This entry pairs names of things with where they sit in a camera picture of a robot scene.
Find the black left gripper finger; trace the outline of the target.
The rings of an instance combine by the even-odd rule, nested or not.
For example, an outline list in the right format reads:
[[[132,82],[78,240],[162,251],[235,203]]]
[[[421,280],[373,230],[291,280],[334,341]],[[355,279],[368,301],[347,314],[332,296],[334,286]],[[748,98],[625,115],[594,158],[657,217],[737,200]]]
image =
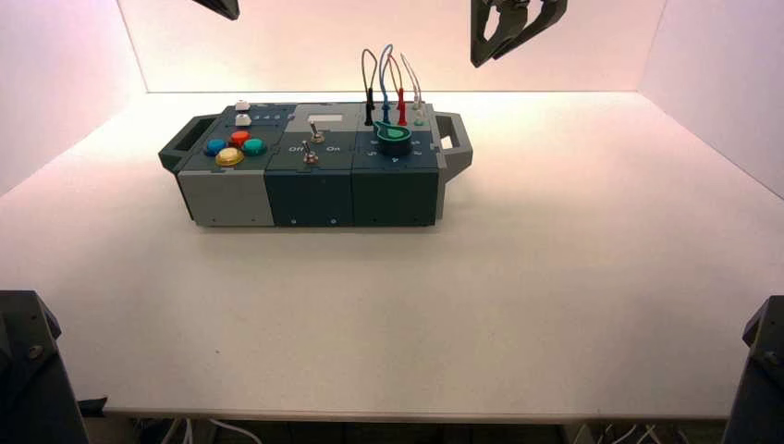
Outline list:
[[[226,19],[237,20],[239,18],[238,0],[193,0],[193,1],[199,4],[200,6],[203,6]]]

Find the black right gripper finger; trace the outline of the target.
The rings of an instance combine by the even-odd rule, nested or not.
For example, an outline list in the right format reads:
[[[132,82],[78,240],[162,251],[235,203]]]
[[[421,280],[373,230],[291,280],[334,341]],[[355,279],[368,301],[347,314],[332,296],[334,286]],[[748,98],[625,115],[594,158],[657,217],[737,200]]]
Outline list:
[[[492,10],[498,13],[498,23],[490,37],[486,37],[484,33]],[[487,62],[501,44],[509,39],[509,11],[509,1],[471,1],[470,56],[475,68]]]
[[[494,59],[499,59],[519,46],[530,41],[533,37],[555,25],[566,13],[568,0],[545,0],[535,20],[525,25],[521,32],[514,38],[504,43],[497,49]]]

